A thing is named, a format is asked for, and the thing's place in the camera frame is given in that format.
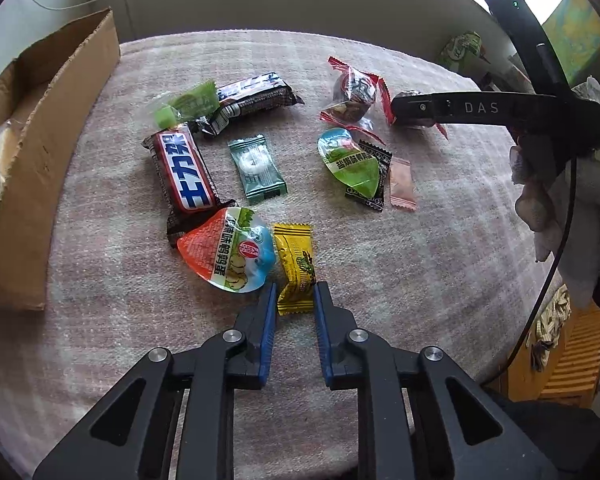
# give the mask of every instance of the small pink packet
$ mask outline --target small pink packet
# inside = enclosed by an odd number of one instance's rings
[[[416,195],[411,180],[411,163],[394,156],[389,168],[391,204],[416,211]]]

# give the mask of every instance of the white cable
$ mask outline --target white cable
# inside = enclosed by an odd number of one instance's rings
[[[46,9],[46,10],[69,10],[69,9],[75,9],[76,7],[81,7],[84,5],[89,5],[89,4],[92,4],[93,2],[99,2],[100,0],[89,0],[88,2],[83,2],[81,4],[72,5],[69,7],[58,7],[58,8],[44,6],[37,0],[31,0],[31,1],[34,2],[37,6],[42,7],[43,9]]]

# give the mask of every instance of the red and blue candy bar label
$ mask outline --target red and blue candy bar label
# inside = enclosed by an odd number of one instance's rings
[[[175,201],[184,212],[216,205],[202,161],[187,136],[179,132],[158,134],[160,153],[169,175]]]

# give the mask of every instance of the red circular logo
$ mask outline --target red circular logo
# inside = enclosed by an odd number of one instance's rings
[[[245,258],[257,258],[260,249],[251,240],[245,240],[238,245],[238,252]]]

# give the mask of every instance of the plaid tablecloth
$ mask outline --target plaid tablecloth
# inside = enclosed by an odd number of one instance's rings
[[[345,197],[316,149],[330,55],[384,76],[392,93],[476,89],[406,54],[309,34],[197,32],[122,45],[64,183],[47,308],[0,312],[0,445],[19,469],[31,474],[149,349],[197,346],[256,298],[213,288],[169,247],[167,206],[140,145],[151,132],[143,104],[207,78],[221,85],[275,70],[305,100],[235,121],[200,148],[221,194],[246,204],[226,143],[265,134],[289,193],[254,209],[268,224],[313,225],[318,278],[359,326],[400,348],[436,344],[471,376],[510,348],[547,265],[534,262],[513,211],[520,188],[506,129],[448,126],[446,140],[435,128],[389,131],[376,116],[388,148],[412,163],[418,211],[388,200],[381,213],[365,208]],[[284,284],[279,266],[272,278]],[[355,464],[356,394],[324,386],[312,316],[280,318],[269,383],[235,396],[234,440],[238,479],[315,478]]]

